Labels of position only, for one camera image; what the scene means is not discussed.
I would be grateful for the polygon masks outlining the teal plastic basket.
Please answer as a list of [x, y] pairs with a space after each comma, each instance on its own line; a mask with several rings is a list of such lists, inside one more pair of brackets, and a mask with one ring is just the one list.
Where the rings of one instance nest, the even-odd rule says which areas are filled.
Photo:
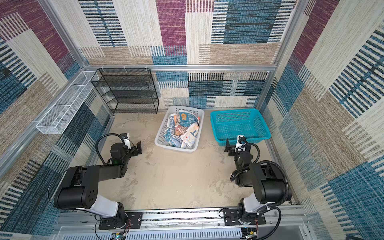
[[271, 138], [271, 132], [257, 109], [214, 111], [210, 118], [219, 146], [225, 146], [227, 141], [235, 145], [238, 135], [255, 144]]

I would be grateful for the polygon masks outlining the rabbit print striped towel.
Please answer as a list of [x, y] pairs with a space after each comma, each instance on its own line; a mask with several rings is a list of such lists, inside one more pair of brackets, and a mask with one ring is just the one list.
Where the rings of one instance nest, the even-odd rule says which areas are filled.
[[181, 135], [181, 148], [182, 149], [191, 149], [197, 139], [197, 135], [199, 133], [199, 124], [198, 123], [193, 123], [191, 124], [187, 130]]

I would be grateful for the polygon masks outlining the white plastic laundry basket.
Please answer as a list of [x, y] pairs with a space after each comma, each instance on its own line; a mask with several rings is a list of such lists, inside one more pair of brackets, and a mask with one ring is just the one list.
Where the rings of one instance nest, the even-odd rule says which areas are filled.
[[[191, 149], [181, 148], [181, 135], [187, 130], [187, 128], [179, 125], [179, 111], [193, 113], [200, 120], [199, 133], [197, 135], [196, 142]], [[199, 139], [203, 129], [204, 116], [205, 113], [201, 109], [183, 106], [169, 107], [155, 138], [156, 146], [186, 153], [194, 152], [198, 148]]]

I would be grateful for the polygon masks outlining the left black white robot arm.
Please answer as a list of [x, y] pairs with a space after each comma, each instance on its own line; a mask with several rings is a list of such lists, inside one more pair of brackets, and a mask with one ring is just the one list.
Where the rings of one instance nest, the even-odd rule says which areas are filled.
[[[110, 136], [118, 137], [120, 142], [111, 146], [111, 157], [105, 161], [99, 151], [99, 142]], [[134, 144], [127, 133], [109, 133], [96, 140], [95, 151], [102, 164], [68, 168], [54, 196], [54, 207], [100, 216], [100, 230], [125, 228], [130, 220], [124, 205], [99, 194], [99, 182], [123, 178], [130, 159], [143, 153], [142, 143]]]

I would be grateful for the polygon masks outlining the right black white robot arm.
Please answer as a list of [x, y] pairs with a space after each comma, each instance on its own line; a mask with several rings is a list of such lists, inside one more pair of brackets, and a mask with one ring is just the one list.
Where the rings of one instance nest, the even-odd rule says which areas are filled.
[[226, 140], [225, 152], [234, 158], [236, 169], [230, 181], [239, 187], [253, 189], [253, 193], [240, 200], [236, 209], [224, 209], [226, 226], [264, 224], [264, 214], [292, 197], [287, 174], [275, 162], [260, 160], [260, 148], [238, 136], [231, 144]]

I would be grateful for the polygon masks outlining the teal bicycle print towel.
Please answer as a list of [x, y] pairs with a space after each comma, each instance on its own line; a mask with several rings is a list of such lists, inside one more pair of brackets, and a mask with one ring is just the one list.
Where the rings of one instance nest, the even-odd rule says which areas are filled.
[[190, 127], [192, 124], [200, 124], [199, 118], [190, 112], [179, 111], [179, 125], [185, 128]]

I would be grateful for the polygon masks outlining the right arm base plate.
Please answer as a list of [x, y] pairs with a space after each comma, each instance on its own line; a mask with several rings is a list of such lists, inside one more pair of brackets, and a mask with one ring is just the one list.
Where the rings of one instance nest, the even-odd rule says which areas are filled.
[[226, 226], [266, 224], [266, 219], [261, 214], [247, 213], [238, 209], [222, 208], [219, 210], [219, 217], [224, 219]]

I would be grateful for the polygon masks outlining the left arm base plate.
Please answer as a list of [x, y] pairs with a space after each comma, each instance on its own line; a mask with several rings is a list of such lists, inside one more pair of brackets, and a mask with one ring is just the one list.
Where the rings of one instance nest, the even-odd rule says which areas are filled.
[[143, 212], [126, 212], [122, 217], [102, 218], [99, 230], [139, 229], [142, 224]]

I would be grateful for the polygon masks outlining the aluminium mounting rail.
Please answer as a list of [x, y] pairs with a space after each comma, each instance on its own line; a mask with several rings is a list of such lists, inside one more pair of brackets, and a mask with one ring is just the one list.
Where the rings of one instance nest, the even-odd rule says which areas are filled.
[[280, 220], [281, 226], [309, 225], [310, 221], [300, 205], [282, 205], [280, 209], [259, 214], [256, 218], [242, 221], [235, 207], [191, 208], [127, 211], [133, 230], [181, 230], [208, 228], [255, 228], [273, 227]]

